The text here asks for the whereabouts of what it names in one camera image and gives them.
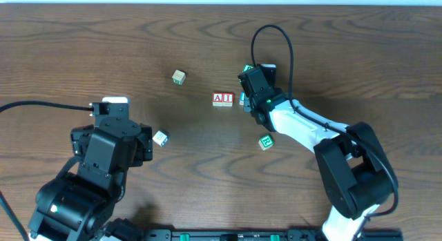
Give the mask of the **blue number 2 block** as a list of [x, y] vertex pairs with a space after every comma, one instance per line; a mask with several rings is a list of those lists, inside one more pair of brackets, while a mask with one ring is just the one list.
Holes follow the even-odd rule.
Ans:
[[240, 93], [240, 105], [244, 106], [244, 99], [245, 99], [245, 93], [241, 92]]

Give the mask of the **red letter I block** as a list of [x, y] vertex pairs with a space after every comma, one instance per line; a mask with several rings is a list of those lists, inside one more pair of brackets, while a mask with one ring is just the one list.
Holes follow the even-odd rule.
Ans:
[[233, 98], [234, 98], [233, 93], [223, 93], [222, 94], [222, 105], [227, 106], [227, 107], [232, 107], [233, 106]]

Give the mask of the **red letter A block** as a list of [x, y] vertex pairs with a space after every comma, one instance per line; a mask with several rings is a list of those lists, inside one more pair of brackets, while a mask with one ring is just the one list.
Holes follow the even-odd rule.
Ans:
[[223, 93], [213, 93], [212, 105], [213, 106], [223, 106]]

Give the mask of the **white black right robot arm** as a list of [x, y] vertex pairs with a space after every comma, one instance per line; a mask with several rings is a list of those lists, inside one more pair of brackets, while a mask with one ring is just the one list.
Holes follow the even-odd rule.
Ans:
[[321, 180], [332, 208], [321, 231], [327, 240], [357, 240], [377, 208], [394, 198], [398, 180], [373, 129], [333, 122], [285, 95], [243, 97], [243, 105], [258, 124], [287, 135], [316, 157]]

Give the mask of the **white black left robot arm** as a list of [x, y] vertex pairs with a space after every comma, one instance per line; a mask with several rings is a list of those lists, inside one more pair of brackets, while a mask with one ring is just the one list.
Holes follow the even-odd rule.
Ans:
[[152, 129], [123, 117], [70, 132], [73, 157], [36, 195], [30, 238], [90, 240], [124, 197], [129, 168], [153, 158]]

